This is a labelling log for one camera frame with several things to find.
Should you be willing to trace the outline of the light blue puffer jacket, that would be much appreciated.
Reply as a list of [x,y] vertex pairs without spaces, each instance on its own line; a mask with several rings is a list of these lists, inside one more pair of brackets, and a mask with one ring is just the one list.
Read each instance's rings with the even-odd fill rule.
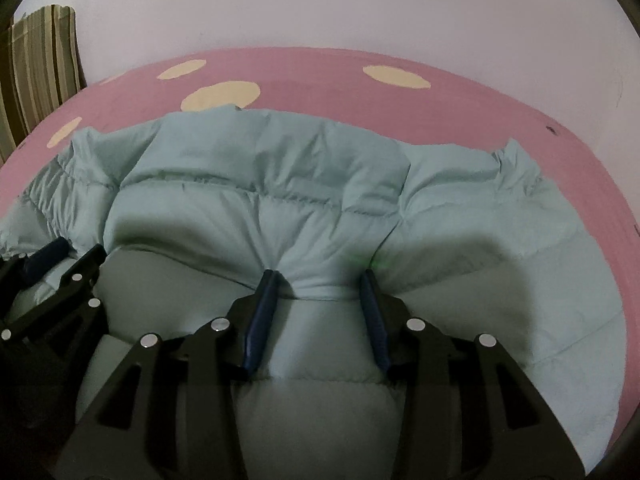
[[395,479],[405,391],[374,360],[360,306],[372,271],[444,334],[495,336],[585,478],[608,452],[603,421],[625,376],[620,292],[578,212],[516,142],[495,152],[410,145],[233,105],[85,128],[2,217],[1,261],[59,237],[72,251],[18,294],[10,319],[103,246],[92,292],[108,331],[74,431],[143,335],[189,336],[273,270],[262,362],[233,390],[244,479]]

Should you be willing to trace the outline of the striped brown curtain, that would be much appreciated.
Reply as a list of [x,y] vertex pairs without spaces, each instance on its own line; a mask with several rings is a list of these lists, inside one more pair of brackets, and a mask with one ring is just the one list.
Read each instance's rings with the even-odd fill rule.
[[76,11],[49,4],[1,33],[1,160],[35,128],[87,87]]

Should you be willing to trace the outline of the pink dotted bed sheet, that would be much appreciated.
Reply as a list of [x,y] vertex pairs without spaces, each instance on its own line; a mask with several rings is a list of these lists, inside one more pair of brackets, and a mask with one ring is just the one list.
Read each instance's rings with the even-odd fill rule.
[[603,426],[619,437],[639,401],[639,220],[602,162],[552,118],[475,81],[382,54],[311,48],[213,50],[105,78],[35,128],[1,168],[1,205],[82,127],[102,132],[178,110],[194,91],[244,80],[256,106],[306,113],[412,144],[496,148],[517,140],[559,185],[602,249],[622,300],[625,380]]

